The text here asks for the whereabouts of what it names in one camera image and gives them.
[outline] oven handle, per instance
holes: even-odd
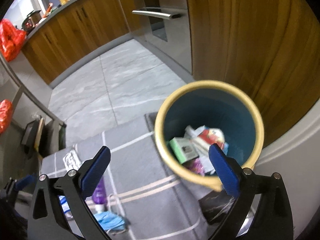
[[[160,13],[160,12],[152,12],[152,11],[144,11],[144,10],[133,10],[132,13],[144,15],[144,16],[156,17],[164,20],[171,20],[171,19],[176,19],[181,17],[181,14],[179,13],[170,14],[170,13],[162,13],[162,12]]]

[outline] gray mat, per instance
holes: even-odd
[[[154,117],[142,116],[74,146],[82,162],[103,145],[111,150],[104,174],[106,191],[113,195],[113,212],[130,222],[127,232],[111,238],[207,240],[208,224],[198,200],[211,190],[182,181],[162,162],[153,140]],[[51,178],[65,175],[62,158],[70,149],[44,158],[41,172]],[[76,223],[70,225],[79,235]]]

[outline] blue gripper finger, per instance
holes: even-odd
[[[102,146],[93,159],[85,161],[79,168],[79,172],[84,173],[83,176],[80,176],[80,188],[83,198],[92,196],[110,160],[111,153],[109,148]]]
[[[216,143],[209,148],[209,159],[227,194],[237,198],[240,195],[239,179],[228,164],[227,157]]]

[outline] wooden board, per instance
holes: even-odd
[[[320,24],[305,0],[188,0],[193,76],[247,93],[265,145],[287,132],[320,95]]]
[[[90,52],[129,32],[118,0],[78,0],[47,21],[22,48],[47,84]]]

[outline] food items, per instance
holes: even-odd
[[[12,119],[12,103],[5,99],[0,103],[0,134],[10,125]]]
[[[9,62],[19,54],[27,33],[16,29],[8,19],[0,22],[0,52]]]

